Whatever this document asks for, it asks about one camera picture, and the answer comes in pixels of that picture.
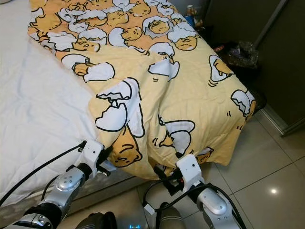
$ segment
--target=bed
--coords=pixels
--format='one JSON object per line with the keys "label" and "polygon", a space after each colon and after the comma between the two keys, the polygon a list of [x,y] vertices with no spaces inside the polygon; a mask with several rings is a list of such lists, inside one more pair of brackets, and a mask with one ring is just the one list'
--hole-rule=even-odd
{"label": "bed", "polygon": [[[113,147],[112,184],[157,179],[155,166],[167,175],[186,154],[229,163],[255,99],[170,2],[30,2],[0,7],[0,196],[84,139]],[[52,163],[5,204],[78,156]]]}

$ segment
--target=white bedsheet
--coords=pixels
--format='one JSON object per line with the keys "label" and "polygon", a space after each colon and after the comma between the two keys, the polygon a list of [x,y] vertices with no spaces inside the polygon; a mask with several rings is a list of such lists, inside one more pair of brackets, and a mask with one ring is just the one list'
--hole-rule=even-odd
{"label": "white bedsheet", "polygon": [[[27,35],[30,18],[27,0],[0,5],[0,198],[34,168],[96,138],[90,91]],[[38,172],[5,205],[44,186],[78,155],[69,153]]]}

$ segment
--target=yellow blanket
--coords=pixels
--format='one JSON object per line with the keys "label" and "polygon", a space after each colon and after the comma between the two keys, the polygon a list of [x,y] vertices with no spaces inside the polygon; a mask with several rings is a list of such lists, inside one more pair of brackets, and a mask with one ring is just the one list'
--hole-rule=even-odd
{"label": "yellow blanket", "polygon": [[166,0],[30,0],[29,35],[94,91],[115,166],[156,179],[177,160],[227,165],[255,100]]}

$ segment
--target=black cable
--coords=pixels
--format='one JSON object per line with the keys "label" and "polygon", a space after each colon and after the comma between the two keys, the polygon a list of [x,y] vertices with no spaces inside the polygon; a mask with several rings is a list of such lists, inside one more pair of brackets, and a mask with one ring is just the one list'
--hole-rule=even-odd
{"label": "black cable", "polygon": [[[153,183],[152,185],[150,185],[150,187],[146,190],[144,196],[143,196],[143,204],[146,205],[148,204],[147,201],[146,201],[146,195],[148,193],[148,191],[155,185],[157,184],[160,184],[162,182],[162,180],[158,181],[158,182],[155,182]],[[159,212],[159,211],[163,211],[171,206],[173,206],[175,203],[177,203],[178,201],[180,201],[182,198],[184,198],[185,196],[187,196],[189,193],[195,191],[195,190],[198,190],[198,189],[202,189],[202,188],[212,188],[212,189],[216,189],[217,191],[221,192],[230,202],[230,204],[232,205],[232,214],[233,216],[236,218],[237,222],[239,223],[239,225],[242,227],[242,229],[246,229],[246,226],[244,224],[244,221],[242,219],[242,217],[240,216],[235,204],[233,203],[233,201],[230,199],[230,197],[222,190],[220,189],[219,187],[217,186],[214,186],[212,184],[204,184],[204,185],[201,185],[201,186],[197,186],[197,187],[194,187],[188,191],[186,191],[185,193],[183,193],[181,196],[179,196],[177,199],[175,199],[173,202],[169,203],[168,205],[164,206],[164,207],[161,207],[161,208],[157,208],[155,209],[154,211],[155,212]]]}
{"label": "black cable", "polygon": [[42,168],[46,167],[48,164],[52,163],[53,161],[57,160],[58,158],[66,155],[67,153],[73,151],[74,149],[77,148],[84,148],[84,146],[86,145],[86,141],[83,141],[82,143],[80,143],[79,145],[63,152],[62,154],[59,154],[58,156],[52,158],[51,160],[47,161],[46,163],[42,164],[41,166],[39,166],[38,168],[34,169],[33,171],[31,171],[28,175],[26,175],[21,181],[19,181],[16,185],[14,185],[14,187],[12,187],[0,200],[0,206],[4,203],[4,201],[22,184],[24,183],[27,179],[29,179],[31,176],[33,176],[35,173],[37,173],[39,170],[41,170]]}
{"label": "black cable", "polygon": [[48,184],[46,185],[46,187],[45,187],[44,190],[43,190],[43,193],[42,193],[42,196],[41,196],[41,201],[43,201],[44,196],[46,195],[47,189],[49,188],[50,184],[52,184],[52,182],[53,182],[57,177],[58,177],[58,176],[52,178],[52,180],[50,180],[50,181],[48,182]]}

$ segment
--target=tile floor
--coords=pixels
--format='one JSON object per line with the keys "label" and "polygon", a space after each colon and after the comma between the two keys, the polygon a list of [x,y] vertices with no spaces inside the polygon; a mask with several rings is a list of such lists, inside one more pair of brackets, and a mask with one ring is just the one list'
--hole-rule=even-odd
{"label": "tile floor", "polygon": [[[305,228],[305,130],[281,138],[269,120],[258,112],[245,126],[231,163],[206,163],[207,182],[222,188],[235,202],[249,229]],[[88,214],[113,211],[118,228],[129,225],[154,228],[154,216],[141,207],[144,184],[67,217],[60,229],[73,229]],[[171,197],[160,185],[151,190],[148,201],[158,207]],[[207,229],[201,212],[188,198],[175,204],[188,229]]]}

